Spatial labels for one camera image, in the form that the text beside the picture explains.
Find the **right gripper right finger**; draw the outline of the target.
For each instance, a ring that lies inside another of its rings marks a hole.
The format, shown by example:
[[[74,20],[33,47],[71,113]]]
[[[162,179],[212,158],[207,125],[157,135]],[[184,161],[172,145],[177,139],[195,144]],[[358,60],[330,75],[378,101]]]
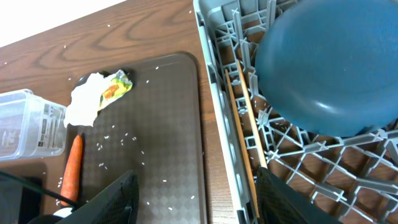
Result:
[[[265,223],[340,223],[310,203],[265,167],[257,170],[256,193],[259,216]]]

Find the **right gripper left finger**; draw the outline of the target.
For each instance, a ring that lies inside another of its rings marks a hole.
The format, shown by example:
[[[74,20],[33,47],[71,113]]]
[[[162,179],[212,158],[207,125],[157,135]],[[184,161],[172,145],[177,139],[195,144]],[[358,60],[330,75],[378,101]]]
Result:
[[[43,215],[29,224],[135,224],[138,210],[138,177],[129,170],[65,218]]]

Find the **light blue rice bowl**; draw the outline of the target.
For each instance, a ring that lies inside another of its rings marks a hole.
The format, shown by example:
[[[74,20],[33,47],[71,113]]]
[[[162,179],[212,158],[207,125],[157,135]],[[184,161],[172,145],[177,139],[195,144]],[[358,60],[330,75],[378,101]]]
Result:
[[[66,218],[67,216],[71,215],[72,213],[73,213],[72,207],[65,207],[65,208],[61,208],[60,210],[57,210],[53,215],[61,217],[61,218]]]

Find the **wooden chopstick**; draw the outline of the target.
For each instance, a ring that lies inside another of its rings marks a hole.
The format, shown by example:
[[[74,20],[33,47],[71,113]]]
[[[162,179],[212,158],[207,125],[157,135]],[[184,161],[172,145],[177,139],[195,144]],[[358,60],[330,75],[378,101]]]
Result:
[[[246,143],[245,143],[244,136],[243,136],[243,130],[242,130],[242,126],[241,126],[241,122],[240,122],[240,118],[239,118],[239,113],[238,113],[238,109],[237,109],[237,105],[236,105],[236,100],[235,100],[234,93],[233,93],[233,88],[232,88],[232,85],[231,85],[229,71],[227,69],[225,70],[225,75],[226,75],[226,81],[227,81],[227,84],[228,84],[228,91],[229,91],[229,97],[231,99],[231,106],[232,106],[232,109],[233,109],[234,120],[235,120],[235,123],[236,123],[236,129],[237,129],[237,132],[238,132],[239,143],[240,143],[240,146],[241,146],[241,154],[242,154],[242,157],[243,157],[244,168],[246,170],[246,175],[247,175],[247,180],[248,180],[248,184],[249,184],[251,199],[252,199],[252,203],[254,205],[255,217],[259,218],[259,210],[258,210],[258,206],[257,206],[256,186],[255,186],[254,179],[253,179],[253,174],[252,174],[252,170],[251,170],[251,164],[250,164],[250,161],[249,161],[248,150],[247,150]]]
[[[249,96],[246,82],[244,79],[244,74],[243,74],[243,70],[241,67],[241,63],[239,61],[237,61],[236,64],[237,64],[237,68],[238,68],[238,72],[239,72],[239,78],[241,81],[243,96],[245,99],[246,106],[248,108],[249,121],[250,121],[251,129],[252,129],[252,134],[254,136],[254,141],[256,143],[256,149],[257,149],[257,155],[259,158],[259,162],[260,162],[261,167],[267,168],[267,162],[266,162],[264,150],[262,147],[261,139],[259,137],[259,131],[258,131],[255,117],[254,117],[251,100],[250,100],[250,96]]]

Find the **dark blue plate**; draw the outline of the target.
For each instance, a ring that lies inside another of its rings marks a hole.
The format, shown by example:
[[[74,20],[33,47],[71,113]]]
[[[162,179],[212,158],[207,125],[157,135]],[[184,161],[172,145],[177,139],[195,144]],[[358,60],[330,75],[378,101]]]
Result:
[[[397,118],[397,2],[301,1],[259,43],[259,89],[312,133],[355,136]]]

